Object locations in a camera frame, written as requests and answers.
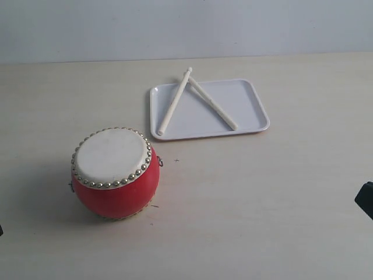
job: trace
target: dark object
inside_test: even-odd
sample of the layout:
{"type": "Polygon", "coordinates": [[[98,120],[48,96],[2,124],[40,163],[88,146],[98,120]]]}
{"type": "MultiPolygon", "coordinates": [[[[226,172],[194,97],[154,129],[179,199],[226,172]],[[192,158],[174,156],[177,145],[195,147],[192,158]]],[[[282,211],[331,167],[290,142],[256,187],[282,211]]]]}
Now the dark object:
{"type": "Polygon", "coordinates": [[[365,183],[355,197],[355,202],[373,220],[373,183],[365,183]]]}

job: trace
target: drum rim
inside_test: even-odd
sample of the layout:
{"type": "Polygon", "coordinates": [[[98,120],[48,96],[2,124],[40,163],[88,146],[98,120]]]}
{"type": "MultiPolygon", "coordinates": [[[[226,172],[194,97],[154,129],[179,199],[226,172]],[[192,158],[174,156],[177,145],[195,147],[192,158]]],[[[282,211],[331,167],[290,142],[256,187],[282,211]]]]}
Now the drum rim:
{"type": "Polygon", "coordinates": [[[151,162],[152,162],[152,145],[149,142],[149,140],[144,136],[143,133],[141,133],[141,132],[139,132],[135,129],[132,129],[132,128],[127,128],[127,127],[121,127],[121,128],[120,127],[114,127],[114,128],[109,127],[109,128],[104,128],[102,130],[98,130],[95,133],[90,134],[89,137],[84,138],[84,140],[79,143],[79,146],[75,148],[75,152],[72,154],[71,172],[72,172],[72,175],[74,176],[74,178],[80,184],[84,185],[87,188],[93,188],[93,189],[96,189],[96,190],[111,190],[111,189],[123,187],[124,185],[127,185],[129,183],[134,182],[137,178],[139,178],[142,174],[144,174],[144,172],[150,166],[151,162]],[[142,163],[140,169],[136,169],[134,171],[134,173],[131,173],[127,176],[124,176],[120,180],[115,180],[113,182],[95,182],[95,181],[90,181],[86,178],[83,178],[83,176],[78,173],[78,169],[76,168],[76,165],[75,165],[76,152],[84,144],[84,142],[87,141],[90,137],[92,137],[92,136],[94,136],[94,135],[96,135],[96,134],[98,134],[102,131],[105,131],[105,130],[115,130],[115,129],[116,130],[118,130],[118,129],[119,130],[121,130],[121,129],[124,130],[125,129],[125,130],[133,131],[134,133],[137,133],[139,136],[141,136],[141,138],[145,141],[147,152],[146,152],[146,157],[144,159],[144,162],[142,163]]]}

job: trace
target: white wall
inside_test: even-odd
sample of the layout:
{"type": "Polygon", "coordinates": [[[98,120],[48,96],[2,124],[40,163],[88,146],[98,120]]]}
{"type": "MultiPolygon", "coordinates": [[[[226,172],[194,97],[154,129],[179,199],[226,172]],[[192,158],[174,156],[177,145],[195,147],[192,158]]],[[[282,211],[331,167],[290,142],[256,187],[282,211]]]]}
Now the white wall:
{"type": "Polygon", "coordinates": [[[373,0],[2,0],[0,63],[373,51],[373,0]]]}

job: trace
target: tray rim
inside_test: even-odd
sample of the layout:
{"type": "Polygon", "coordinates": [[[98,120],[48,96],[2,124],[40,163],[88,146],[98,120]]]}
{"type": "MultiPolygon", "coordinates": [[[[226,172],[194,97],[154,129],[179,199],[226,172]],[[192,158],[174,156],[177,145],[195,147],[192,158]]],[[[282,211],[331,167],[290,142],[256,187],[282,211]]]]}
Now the tray rim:
{"type": "Polygon", "coordinates": [[[245,82],[245,83],[248,83],[250,85],[250,87],[252,88],[252,91],[254,93],[254,96],[256,98],[256,100],[258,101],[258,104],[259,104],[259,107],[262,111],[262,114],[264,115],[264,118],[266,120],[266,125],[259,128],[259,129],[246,129],[244,131],[226,131],[226,132],[218,132],[218,133],[215,133],[215,134],[206,134],[206,135],[201,135],[201,134],[198,134],[198,135],[195,135],[195,136],[181,136],[181,137],[163,137],[163,136],[159,136],[157,134],[157,131],[156,131],[156,127],[155,127],[155,120],[153,118],[153,106],[152,104],[154,103],[154,100],[153,100],[153,93],[156,92],[156,88],[159,87],[159,86],[170,86],[170,85],[177,85],[177,83],[163,83],[163,84],[159,84],[157,86],[154,86],[152,87],[150,90],[149,90],[149,97],[150,97],[150,102],[149,102],[149,112],[150,112],[150,133],[151,135],[159,140],[159,141],[176,141],[176,140],[183,140],[183,139],[201,139],[201,138],[210,138],[210,137],[223,137],[223,136],[232,136],[232,135],[242,135],[242,134],[255,134],[255,133],[259,133],[259,132],[263,132],[263,131],[266,131],[269,126],[270,126],[270,119],[268,117],[268,114],[266,112],[266,110],[264,109],[264,105],[261,101],[261,99],[259,98],[259,95],[258,93],[256,92],[256,89],[254,87],[254,85],[247,79],[244,79],[244,78],[235,78],[235,79],[224,79],[224,80],[204,80],[202,82],[198,82],[199,84],[204,84],[204,83],[216,83],[216,82],[232,82],[232,81],[241,81],[241,82],[245,82]]]}

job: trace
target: table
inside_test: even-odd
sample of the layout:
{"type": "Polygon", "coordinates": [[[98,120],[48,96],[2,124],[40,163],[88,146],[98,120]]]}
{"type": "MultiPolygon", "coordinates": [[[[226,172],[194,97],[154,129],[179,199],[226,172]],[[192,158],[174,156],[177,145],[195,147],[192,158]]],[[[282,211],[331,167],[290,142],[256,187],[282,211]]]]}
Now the table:
{"type": "Polygon", "coordinates": [[[373,53],[0,66],[2,279],[367,279],[373,53]],[[106,222],[71,192],[90,133],[150,136],[149,89],[250,80],[262,133],[157,142],[152,205],[106,222]]]}

